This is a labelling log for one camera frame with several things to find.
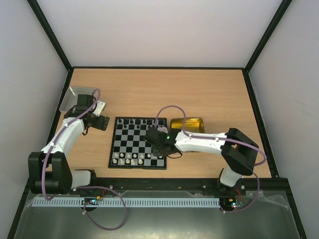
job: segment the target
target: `gray wall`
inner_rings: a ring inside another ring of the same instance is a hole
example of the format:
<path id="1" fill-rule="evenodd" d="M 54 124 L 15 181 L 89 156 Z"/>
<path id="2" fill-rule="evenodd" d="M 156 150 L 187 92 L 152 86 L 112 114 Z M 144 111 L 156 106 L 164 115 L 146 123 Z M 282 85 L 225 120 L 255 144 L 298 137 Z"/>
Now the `gray wall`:
<path id="1" fill-rule="evenodd" d="M 27 158 L 45 146 L 66 70 L 25 0 L 0 7 L 0 238 L 28 178 Z"/>
<path id="2" fill-rule="evenodd" d="M 251 71 L 280 176 L 319 233 L 319 2 L 295 0 Z"/>
<path id="3" fill-rule="evenodd" d="M 282 0 L 38 0 L 72 66 L 244 67 Z"/>

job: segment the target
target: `wooden table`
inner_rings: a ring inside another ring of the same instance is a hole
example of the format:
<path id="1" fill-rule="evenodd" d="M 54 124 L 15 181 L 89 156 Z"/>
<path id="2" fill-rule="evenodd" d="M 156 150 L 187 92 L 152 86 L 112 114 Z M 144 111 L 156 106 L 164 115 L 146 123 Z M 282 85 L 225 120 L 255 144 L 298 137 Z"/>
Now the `wooden table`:
<path id="1" fill-rule="evenodd" d="M 202 118 L 206 133 L 238 128 L 262 148 L 241 70 L 75 69 L 70 86 L 99 88 L 100 99 L 107 102 L 102 115 L 110 117 L 106 131 L 90 128 L 77 139 L 68 156 L 71 169 L 94 169 L 98 177 L 217 178 L 225 160 L 200 152 L 168 158 L 167 170 L 108 168 L 115 117 L 155 117 L 167 105 L 182 107 L 187 117 Z M 167 109 L 161 117 L 169 122 L 182 114 Z M 271 177 L 267 163 L 255 172 Z"/>

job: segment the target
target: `purple cable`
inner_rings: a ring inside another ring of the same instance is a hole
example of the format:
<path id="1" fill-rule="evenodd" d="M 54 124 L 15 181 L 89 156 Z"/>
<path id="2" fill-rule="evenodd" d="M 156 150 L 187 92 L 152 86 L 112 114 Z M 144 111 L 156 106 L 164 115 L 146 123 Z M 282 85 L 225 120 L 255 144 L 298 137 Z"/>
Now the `purple cable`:
<path id="1" fill-rule="evenodd" d="M 155 119 L 155 128 L 157 127 L 157 124 L 158 124 L 158 118 L 160 116 L 160 113 L 167 109 L 167 108 L 177 108 L 179 109 L 182 113 L 183 113 L 183 116 L 184 116 L 184 119 L 183 119 L 183 127 L 182 127 L 182 131 L 183 133 L 188 136 L 188 137 L 191 137 L 191 138 L 200 138 L 200 139 L 212 139 L 212 140 L 224 140 L 224 141 L 228 141 L 228 142 L 232 142 L 232 143 L 236 143 L 236 144 L 240 144 L 240 145 L 243 145 L 243 146 L 246 146 L 248 148 L 252 148 L 253 150 L 261 153 L 261 155 L 264 157 L 263 161 L 259 162 L 259 163 L 255 163 L 255 166 L 259 166 L 259 165 L 262 165 L 263 163 L 266 162 L 267 160 L 267 156 L 265 155 L 265 153 L 260 150 L 259 148 L 253 146 L 253 145 L 250 145 L 248 143 L 244 143 L 242 141 L 238 141 L 238 140 L 234 140 L 234 139 L 231 139 L 231 138 L 220 138 L 220 137 L 212 137 L 212 136 L 196 136 L 196 135 L 192 135 L 192 134 L 189 134 L 185 131 L 185 123 L 186 123 L 186 114 L 185 114 L 185 111 L 179 107 L 179 106 L 165 106 L 163 107 L 162 109 L 160 109 L 160 111 L 158 112 L 157 116 L 156 116 L 156 119 Z"/>
<path id="2" fill-rule="evenodd" d="M 91 221 L 91 223 L 93 223 L 93 224 L 94 224 L 95 226 L 97 226 L 99 229 L 106 230 L 106 231 L 114 231 L 114 230 L 117 230 L 117 229 L 121 228 L 121 227 L 125 224 L 125 222 L 126 222 L 127 219 L 128 219 L 128 210 L 127 210 L 126 204 L 125 204 L 125 202 L 124 202 L 124 199 L 121 197 L 121 195 L 120 195 L 119 193 L 117 193 L 116 191 L 114 191 L 114 190 L 112 190 L 112 189 L 110 189 L 110 188 L 106 188 L 106 187 L 102 187 L 102 186 L 80 186 L 80 187 L 77 187 L 77 189 L 79 189 L 79 188 L 83 188 L 83 189 L 100 188 L 100 189 L 108 190 L 108 191 L 114 193 L 116 196 L 118 196 L 118 197 L 121 199 L 122 203 L 123 203 L 123 207 L 124 207 L 124 210 L 125 210 L 125 212 L 124 212 L 124 218 L 123 218 L 122 222 L 121 222 L 117 227 L 115 227 L 115 228 L 105 228 L 105 227 L 100 226 L 99 224 L 97 224 L 97 223 L 90 217 L 90 215 L 89 215 L 87 212 L 85 212 L 85 207 L 87 206 L 87 203 L 84 204 L 83 211 L 85 212 L 85 214 L 87 215 L 87 217 L 89 218 L 89 220 Z"/>
<path id="3" fill-rule="evenodd" d="M 68 125 L 71 125 L 73 124 L 76 120 L 80 119 L 81 117 L 83 117 L 86 113 L 88 113 L 96 104 L 97 102 L 99 101 L 100 99 L 100 95 L 101 95 L 101 92 L 99 89 L 95 89 L 92 93 L 92 95 L 94 95 L 95 93 L 98 93 L 98 96 L 96 97 L 95 99 L 95 102 L 85 111 L 83 112 L 82 114 L 80 114 L 78 117 L 74 118 L 73 120 L 71 120 Z M 57 134 L 57 136 L 55 137 L 54 141 L 53 141 L 53 144 L 55 145 L 58 141 L 58 139 L 61 137 L 61 135 L 63 134 L 63 132 L 67 129 L 67 126 L 64 126 L 61 131 Z M 41 187 L 42 187 L 42 194 L 43 194 L 43 197 L 47 200 L 47 201 L 50 201 L 52 200 L 55 195 L 53 195 L 52 197 L 48 197 L 47 194 L 46 194 L 46 191 L 45 191 L 45 169 L 46 169 L 46 165 L 48 163 L 48 160 L 49 160 L 49 156 L 50 156 L 50 153 L 51 151 L 53 150 L 54 146 L 50 146 L 48 152 L 46 153 L 46 156 L 44 158 L 44 162 L 43 162 L 43 167 L 42 167 L 42 176 L 41 176 Z"/>
<path id="4" fill-rule="evenodd" d="M 260 182 L 259 182 L 259 178 L 257 176 L 256 173 L 253 173 L 255 176 L 256 176 L 256 179 L 257 179 L 257 192 L 256 192 L 256 196 L 254 197 L 254 199 L 251 201 L 250 204 L 248 204 L 246 207 L 242 208 L 242 209 L 239 209 L 239 210 L 235 210 L 235 211 L 225 211 L 221 206 L 220 206 L 220 210 L 223 211 L 223 213 L 227 213 L 227 214 L 231 214 L 231 213 L 239 213 L 239 212 L 242 212 L 246 209 L 248 209 L 249 207 L 251 207 L 254 202 L 257 200 L 258 198 L 258 195 L 259 195 L 259 190 L 260 190 Z"/>

